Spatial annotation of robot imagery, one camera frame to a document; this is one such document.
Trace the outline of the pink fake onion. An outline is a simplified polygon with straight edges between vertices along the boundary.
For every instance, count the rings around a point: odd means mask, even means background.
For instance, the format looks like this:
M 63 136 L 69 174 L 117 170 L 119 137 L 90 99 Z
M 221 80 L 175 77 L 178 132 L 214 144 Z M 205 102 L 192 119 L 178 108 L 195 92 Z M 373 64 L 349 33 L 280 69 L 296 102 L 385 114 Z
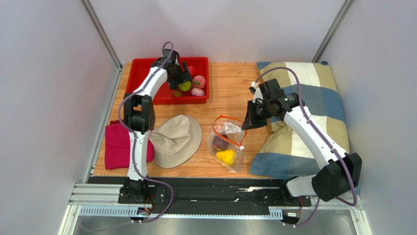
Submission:
M 191 90 L 191 95 L 192 96 L 197 96 L 197 97 L 202 97 L 202 96 L 205 96 L 206 93 L 204 92 L 204 90 L 202 90 L 200 88 L 193 88 Z

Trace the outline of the red fake strawberry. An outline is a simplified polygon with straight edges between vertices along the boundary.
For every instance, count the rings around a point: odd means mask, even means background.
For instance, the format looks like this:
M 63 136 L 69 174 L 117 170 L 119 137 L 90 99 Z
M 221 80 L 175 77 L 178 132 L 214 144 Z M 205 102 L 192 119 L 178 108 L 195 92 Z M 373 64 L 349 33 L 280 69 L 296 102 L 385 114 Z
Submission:
M 191 78 L 194 78 L 197 75 L 196 69 L 193 66 L 188 66 L 187 69 L 190 73 Z

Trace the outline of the yellow fake lemon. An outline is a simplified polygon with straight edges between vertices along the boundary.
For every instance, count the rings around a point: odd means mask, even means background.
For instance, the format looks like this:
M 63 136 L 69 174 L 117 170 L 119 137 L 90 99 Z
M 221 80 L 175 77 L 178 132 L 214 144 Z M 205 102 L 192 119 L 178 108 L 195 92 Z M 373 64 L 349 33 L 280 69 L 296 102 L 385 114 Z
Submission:
M 218 151 L 215 156 L 218 160 L 227 165 L 232 165 L 235 162 L 235 151 L 233 149 Z

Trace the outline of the clear zip top bag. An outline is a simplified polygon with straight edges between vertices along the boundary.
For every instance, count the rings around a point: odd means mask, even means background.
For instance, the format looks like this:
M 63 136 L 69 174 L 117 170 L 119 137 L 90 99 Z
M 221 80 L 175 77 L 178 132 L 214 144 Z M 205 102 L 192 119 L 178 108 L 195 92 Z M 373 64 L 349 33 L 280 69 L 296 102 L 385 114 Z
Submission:
M 247 131 L 241 129 L 242 125 L 243 121 L 237 118 L 220 115 L 206 136 L 210 154 L 232 173 L 239 172 L 243 167 Z

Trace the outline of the brown fake kiwi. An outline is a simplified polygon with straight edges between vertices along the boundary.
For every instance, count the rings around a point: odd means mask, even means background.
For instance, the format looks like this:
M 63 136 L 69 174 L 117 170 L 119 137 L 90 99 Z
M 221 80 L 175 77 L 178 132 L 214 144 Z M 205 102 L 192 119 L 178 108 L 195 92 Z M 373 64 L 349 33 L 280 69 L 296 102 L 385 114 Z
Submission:
M 173 97 L 183 97 L 183 93 L 179 90 L 175 90 L 175 91 L 173 91 L 172 96 Z

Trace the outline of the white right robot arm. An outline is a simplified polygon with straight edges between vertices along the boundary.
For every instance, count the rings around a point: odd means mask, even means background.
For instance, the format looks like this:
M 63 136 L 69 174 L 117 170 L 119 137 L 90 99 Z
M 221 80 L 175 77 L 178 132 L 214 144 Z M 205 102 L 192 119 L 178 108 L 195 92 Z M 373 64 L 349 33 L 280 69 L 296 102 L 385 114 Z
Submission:
M 296 176 L 281 186 L 287 198 L 317 196 L 328 202 L 333 199 L 357 205 L 356 187 L 359 183 L 362 159 L 357 153 L 347 153 L 316 122 L 301 98 L 301 92 L 284 94 L 276 80 L 261 84 L 253 82 L 250 91 L 254 95 L 248 101 L 243 130 L 266 126 L 267 119 L 280 118 L 290 126 L 312 153 L 320 171 L 315 175 Z M 341 199 L 351 192 L 353 201 Z

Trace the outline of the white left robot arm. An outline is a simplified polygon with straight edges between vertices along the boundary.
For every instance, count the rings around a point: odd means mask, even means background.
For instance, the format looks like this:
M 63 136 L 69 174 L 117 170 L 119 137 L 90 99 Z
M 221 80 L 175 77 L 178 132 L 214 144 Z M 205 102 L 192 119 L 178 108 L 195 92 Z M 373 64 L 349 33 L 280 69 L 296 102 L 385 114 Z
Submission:
M 149 74 L 133 93 L 126 93 L 123 104 L 124 126 L 130 136 L 130 165 L 127 178 L 121 188 L 124 196 L 137 200 L 148 198 L 147 148 L 156 115 L 153 99 L 161 86 L 166 83 L 170 90 L 179 89 L 179 85 L 190 81 L 186 62 L 180 62 L 177 51 L 164 49 L 162 56 L 151 65 Z

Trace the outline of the pink fake peach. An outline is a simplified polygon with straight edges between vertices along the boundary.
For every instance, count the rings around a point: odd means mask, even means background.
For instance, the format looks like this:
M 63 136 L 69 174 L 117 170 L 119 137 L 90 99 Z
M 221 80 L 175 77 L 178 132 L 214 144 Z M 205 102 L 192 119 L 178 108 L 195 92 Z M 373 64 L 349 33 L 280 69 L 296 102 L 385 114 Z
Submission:
M 206 86 L 206 78 L 202 75 L 197 75 L 192 79 L 193 88 L 203 89 Z

